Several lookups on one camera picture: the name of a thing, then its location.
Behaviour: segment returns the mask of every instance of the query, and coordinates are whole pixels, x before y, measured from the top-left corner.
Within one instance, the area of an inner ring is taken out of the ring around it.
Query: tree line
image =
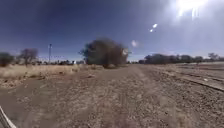
[[[109,68],[111,65],[119,67],[126,63],[134,64],[176,64],[176,63],[201,63],[201,62],[214,62],[224,61],[224,57],[220,57],[218,54],[209,53],[209,58],[203,58],[202,56],[192,57],[190,55],[164,55],[153,54],[147,55],[144,59],[138,62],[127,62],[129,55],[128,49],[122,44],[108,39],[99,38],[86,44],[84,48],[79,52],[84,59],[76,62],[76,64],[95,64],[102,65],[104,68]],[[5,67],[10,63],[29,65],[73,65],[74,61],[55,61],[55,62],[42,62],[38,60],[38,50],[35,48],[26,48],[21,50],[18,56],[13,56],[6,52],[0,52],[0,66]]]
[[[201,63],[201,62],[215,62],[224,61],[224,57],[220,57],[218,54],[209,53],[209,58],[203,58],[202,56],[192,57],[190,55],[164,55],[153,54],[147,55],[143,60],[139,60],[139,64],[176,64],[176,63]]]
[[[77,61],[76,64],[95,64],[108,68],[110,65],[118,67],[126,64],[128,57],[127,48],[122,44],[108,38],[100,38],[93,40],[85,45],[79,52],[83,57],[83,61]],[[0,52],[0,66],[6,67],[9,64],[33,65],[73,65],[74,61],[40,61],[37,58],[38,50],[35,48],[26,48],[21,50],[20,54],[13,56],[7,52]]]

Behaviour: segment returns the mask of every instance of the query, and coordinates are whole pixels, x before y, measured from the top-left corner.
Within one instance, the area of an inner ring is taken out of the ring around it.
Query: sun
[[[208,0],[177,0],[178,16],[183,16],[184,13],[191,11],[192,18],[197,17],[199,9],[203,7]]]

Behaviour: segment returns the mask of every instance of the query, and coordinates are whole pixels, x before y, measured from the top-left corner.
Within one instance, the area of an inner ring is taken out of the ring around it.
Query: utility pole
[[[49,64],[51,63],[51,49],[52,49],[52,44],[49,44]]]

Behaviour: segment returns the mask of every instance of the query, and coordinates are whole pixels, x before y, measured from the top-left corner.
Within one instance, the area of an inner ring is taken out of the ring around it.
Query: blue sky
[[[208,1],[192,19],[191,11],[178,17],[176,0],[0,0],[0,51],[37,48],[47,59],[52,44],[54,60],[79,60],[86,43],[108,37],[129,48],[130,60],[152,53],[224,55],[224,4]]]

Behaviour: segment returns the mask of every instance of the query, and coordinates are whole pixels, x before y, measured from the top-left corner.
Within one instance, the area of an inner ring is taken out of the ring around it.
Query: gravel ground
[[[223,92],[145,65],[29,79],[0,105],[19,128],[224,128]]]

